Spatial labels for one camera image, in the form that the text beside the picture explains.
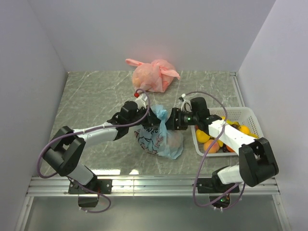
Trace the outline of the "blue plastic bag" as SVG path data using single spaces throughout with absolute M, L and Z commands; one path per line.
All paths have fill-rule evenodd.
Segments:
M 183 151 L 183 134 L 178 130 L 167 129 L 165 123 L 168 113 L 162 105 L 156 104 L 151 109 L 160 120 L 158 126 L 135 127 L 135 138 L 145 152 L 175 160 Z

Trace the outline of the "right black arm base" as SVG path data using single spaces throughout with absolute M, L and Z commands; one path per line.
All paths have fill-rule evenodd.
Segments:
M 200 204 L 196 198 L 198 194 L 217 193 L 220 196 L 210 196 L 207 204 Z M 212 178 L 198 178 L 195 185 L 193 185 L 193 201 L 198 207 L 213 206 L 214 209 L 225 210 L 234 206 L 241 198 L 243 191 L 241 191 L 238 199 L 231 205 L 231 193 L 239 193 L 240 188 L 237 183 L 223 184 L 218 177 Z

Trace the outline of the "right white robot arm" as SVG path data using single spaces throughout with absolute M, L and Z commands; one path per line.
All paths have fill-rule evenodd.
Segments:
M 221 168 L 212 174 L 211 186 L 223 192 L 236 183 L 254 187 L 279 173 L 279 167 L 270 142 L 262 137 L 256 139 L 227 124 L 220 116 L 212 115 L 202 97 L 190 101 L 192 110 L 185 112 L 173 108 L 166 122 L 168 130 L 186 130 L 197 126 L 206 134 L 218 138 L 239 156 L 239 164 Z

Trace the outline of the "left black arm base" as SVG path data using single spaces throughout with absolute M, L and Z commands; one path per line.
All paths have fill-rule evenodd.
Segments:
M 70 184 L 68 188 L 69 195 L 77 195 L 78 206 L 80 209 L 89 213 L 99 213 L 108 210 L 111 207 L 111 200 L 107 196 L 112 192 L 112 180 L 111 179 L 93 179 L 88 184 L 82 185 L 76 180 L 69 179 Z M 107 207 L 101 211 L 90 211 L 95 208 L 100 198 L 107 200 Z

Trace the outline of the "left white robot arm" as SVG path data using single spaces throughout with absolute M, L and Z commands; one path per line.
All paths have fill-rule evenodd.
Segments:
M 85 193 L 98 192 L 97 176 L 79 163 L 85 148 L 105 141 L 115 141 L 124 137 L 130 127 L 143 125 L 157 126 L 161 122 L 149 106 L 138 106 L 127 101 L 120 111 L 105 123 L 85 130 L 62 127 L 43 151 L 42 158 L 60 176 L 66 176 L 80 184 Z

